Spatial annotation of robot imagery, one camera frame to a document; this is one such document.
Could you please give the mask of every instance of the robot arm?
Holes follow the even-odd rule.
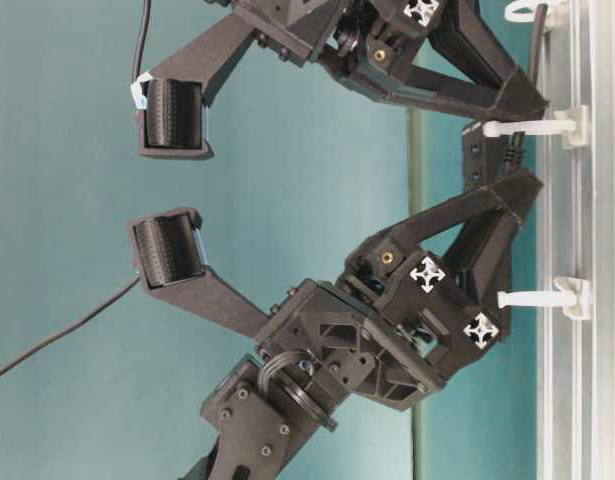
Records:
[[[234,0],[231,6],[231,14],[132,86],[141,155],[212,156],[202,111],[254,39],[298,67],[319,63],[340,84],[379,102],[481,121],[536,119],[546,107],[483,22],[477,0]],[[332,35],[337,48],[327,43]],[[473,83],[413,65],[426,39]]]
[[[247,355],[204,402],[219,438],[184,480],[273,480],[351,393],[406,410],[482,358],[509,333],[491,293],[540,188],[517,169],[386,228],[335,285],[305,280],[269,316],[204,263],[195,210],[130,222],[145,291],[251,337],[263,362]],[[420,246],[461,223],[444,256]]]

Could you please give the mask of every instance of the black cable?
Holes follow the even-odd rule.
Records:
[[[140,65],[143,62],[143,51],[145,50],[145,40],[147,39],[147,30],[149,30],[149,18],[151,17],[151,0],[143,0],[143,18],[140,22],[140,32],[138,33],[138,41],[136,42],[136,50],[134,51],[134,65],[131,74],[131,83],[134,83],[140,75]]]
[[[89,322],[92,318],[94,318],[100,312],[102,312],[107,307],[109,307],[110,305],[113,305],[118,300],[120,300],[120,298],[123,297],[127,292],[129,292],[138,282],[140,282],[140,277],[133,278],[131,282],[129,282],[127,285],[125,285],[123,288],[121,288],[113,297],[111,297],[105,303],[103,303],[103,304],[99,305],[98,307],[96,307],[89,314],[87,314],[82,320],[80,320],[80,321],[74,323],[73,325],[67,327],[66,329],[64,329],[64,330],[62,330],[62,331],[60,331],[58,333],[55,333],[54,335],[46,338],[45,340],[43,340],[42,342],[37,344],[35,347],[31,348],[30,350],[27,350],[25,353],[19,355],[18,357],[13,359],[11,362],[7,363],[5,366],[3,366],[0,369],[0,377],[2,377],[5,373],[7,373],[9,370],[14,368],[15,366],[17,366],[17,365],[21,364],[22,362],[24,362],[25,360],[27,360],[34,353],[38,352],[39,350],[42,350],[43,348],[47,347],[48,345],[50,345],[52,343],[54,343],[56,340],[61,339],[65,335],[70,334],[74,330],[78,330],[80,327],[84,326],[87,322]]]
[[[540,66],[540,53],[543,47],[543,37],[545,34],[545,21],[549,7],[541,3],[536,7],[534,16],[534,26],[531,31],[531,47],[529,49],[529,61],[527,62],[527,77],[532,85],[538,83],[538,67]],[[525,141],[524,132],[516,132],[512,136],[511,144],[507,150],[506,161],[520,164],[523,156],[523,142]]]

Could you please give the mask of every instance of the white cross marker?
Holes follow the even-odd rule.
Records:
[[[423,0],[418,0],[415,6],[411,6],[409,3],[405,5],[405,10],[403,13],[407,15],[409,18],[414,18],[414,13],[417,13],[420,19],[418,23],[420,23],[423,27],[429,25],[431,18],[434,16],[434,13],[440,6],[438,0],[428,0],[429,3],[425,3]]]
[[[423,284],[420,288],[422,288],[425,293],[429,293],[434,289],[436,283],[445,278],[445,272],[438,268],[438,265],[429,257],[423,258],[422,264],[425,266],[422,271],[418,270],[418,267],[416,267],[409,273],[409,276],[416,281],[419,279],[422,280]]]
[[[465,327],[463,332],[465,332],[465,335],[470,338],[472,335],[476,335],[478,340],[474,340],[474,343],[478,348],[484,350],[487,345],[489,345],[489,343],[498,335],[498,328],[496,325],[491,323],[491,320],[489,320],[484,313],[479,313],[476,315],[476,321],[478,322],[477,325],[472,326],[472,323],[474,323],[472,322]]]

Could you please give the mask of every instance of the cable clip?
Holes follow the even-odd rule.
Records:
[[[591,115],[588,105],[554,112],[554,117],[555,120],[530,122],[487,122],[483,125],[483,135],[488,138],[498,138],[516,132],[523,132],[525,135],[562,135],[565,150],[589,145]]]
[[[565,3],[569,3],[569,0],[516,0],[505,7],[505,20],[514,23],[531,23],[536,16],[538,5],[545,4],[549,7],[545,22],[545,32],[547,32],[556,26],[553,18],[555,9]]]
[[[592,295],[588,280],[572,277],[557,277],[554,285],[559,291],[498,292],[498,308],[561,307],[563,314],[572,320],[591,320]]]
[[[147,110],[147,97],[143,94],[143,83],[151,82],[153,79],[154,77],[151,76],[151,73],[145,72],[129,87],[131,96],[136,104],[136,109]]]

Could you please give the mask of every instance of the hole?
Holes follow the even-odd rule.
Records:
[[[249,480],[249,476],[251,475],[251,470],[247,467],[240,465],[234,475],[231,477],[231,480]]]

